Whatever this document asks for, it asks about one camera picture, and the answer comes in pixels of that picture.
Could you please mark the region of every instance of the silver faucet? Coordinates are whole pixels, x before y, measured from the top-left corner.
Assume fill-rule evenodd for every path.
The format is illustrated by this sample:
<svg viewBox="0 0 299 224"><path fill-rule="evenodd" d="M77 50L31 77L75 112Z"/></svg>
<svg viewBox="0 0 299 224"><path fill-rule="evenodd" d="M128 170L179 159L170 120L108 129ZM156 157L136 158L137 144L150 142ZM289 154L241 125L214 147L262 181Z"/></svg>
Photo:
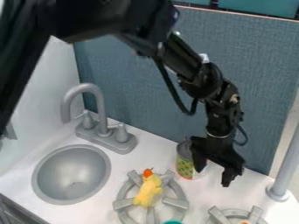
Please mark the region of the silver faucet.
<svg viewBox="0 0 299 224"><path fill-rule="evenodd" d="M83 112L82 123L76 127L77 137L102 145L120 154L131 152L137 145L136 137L126 131L125 124L108 126L104 95L101 90L91 83L83 83L72 87L63 97L60 105L61 120L63 123L71 121L71 103L73 98L83 93L95 96L99 121L96 122L88 110Z"/></svg>
<svg viewBox="0 0 299 224"><path fill-rule="evenodd" d="M61 120L63 123L69 123L71 122L71 103L73 101L73 98L75 98L77 95L83 94L83 93L90 93L93 94L96 100L96 105L98 109L98 116L99 116L99 134L101 136L109 135L108 131L108 120L106 116L106 110L105 110L105 103L104 103L104 95L101 92L101 90L91 83L83 83L76 87L72 87L63 97L63 100L61 102Z"/></svg>

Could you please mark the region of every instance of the black cable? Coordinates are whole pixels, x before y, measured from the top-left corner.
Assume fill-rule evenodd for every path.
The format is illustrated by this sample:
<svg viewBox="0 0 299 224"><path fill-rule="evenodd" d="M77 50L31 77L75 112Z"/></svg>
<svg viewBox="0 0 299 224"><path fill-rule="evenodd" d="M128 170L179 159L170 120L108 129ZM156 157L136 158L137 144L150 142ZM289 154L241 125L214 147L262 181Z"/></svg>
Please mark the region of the black cable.
<svg viewBox="0 0 299 224"><path fill-rule="evenodd" d="M243 142L238 142L236 140L233 140L235 144L239 145L239 146L244 146L248 143L248 136L246 131L238 124L237 125L237 129L239 130L239 132L243 135L243 137L245 138L245 140Z"/></svg>
<svg viewBox="0 0 299 224"><path fill-rule="evenodd" d="M198 99L194 98L191 104L191 109L188 110L186 108L186 106L183 104L181 98L179 97L177 90L175 89L175 87L172 84L172 81L166 71L166 68L164 66L164 63L159 60L159 59L153 59L156 63L156 67L158 68L158 70L160 71L160 74L162 75L164 82L168 88L168 90L170 91L170 94L173 98L173 100L175 101L175 103L177 104L177 106L180 108L180 110L187 114L188 116L193 116L196 112L197 106L198 106Z"/></svg>

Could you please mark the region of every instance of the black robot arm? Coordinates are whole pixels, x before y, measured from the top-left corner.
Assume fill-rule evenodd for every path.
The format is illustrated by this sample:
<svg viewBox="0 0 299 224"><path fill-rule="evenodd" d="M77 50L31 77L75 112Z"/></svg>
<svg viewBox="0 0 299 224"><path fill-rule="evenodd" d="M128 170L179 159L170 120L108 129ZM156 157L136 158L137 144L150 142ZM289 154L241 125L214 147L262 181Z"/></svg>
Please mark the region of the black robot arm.
<svg viewBox="0 0 299 224"><path fill-rule="evenodd" d="M178 10L169 0L7 0L0 20L0 135L50 36L68 43L114 35L140 56L152 58L180 109L189 116L205 104L207 136L192 137L198 172L206 159L223 166L222 185L241 175L245 161L233 149L243 113L237 88L218 67L204 61L175 32ZM180 100L167 73L193 98Z"/></svg>

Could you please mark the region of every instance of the yellow toy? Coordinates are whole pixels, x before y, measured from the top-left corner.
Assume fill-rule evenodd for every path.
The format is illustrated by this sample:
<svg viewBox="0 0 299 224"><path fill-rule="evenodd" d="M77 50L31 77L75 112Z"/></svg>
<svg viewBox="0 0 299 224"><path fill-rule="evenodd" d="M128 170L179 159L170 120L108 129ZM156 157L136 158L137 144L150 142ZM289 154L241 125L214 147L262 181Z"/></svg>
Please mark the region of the yellow toy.
<svg viewBox="0 0 299 224"><path fill-rule="evenodd" d="M154 196L162 192L161 179L151 170L146 169L143 172L143 184L139 193L134 197L133 204L142 207L150 207Z"/></svg>

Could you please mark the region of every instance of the can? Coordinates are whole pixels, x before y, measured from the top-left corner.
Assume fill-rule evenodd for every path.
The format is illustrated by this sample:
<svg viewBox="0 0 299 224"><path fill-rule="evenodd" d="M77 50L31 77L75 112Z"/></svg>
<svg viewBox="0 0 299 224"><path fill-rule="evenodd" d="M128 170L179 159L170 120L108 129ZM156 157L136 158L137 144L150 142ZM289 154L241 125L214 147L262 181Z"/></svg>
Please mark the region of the can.
<svg viewBox="0 0 299 224"><path fill-rule="evenodd" d="M185 140L177 145L176 169L178 175L185 179L199 179L203 175L194 169L191 153L191 140Z"/></svg>

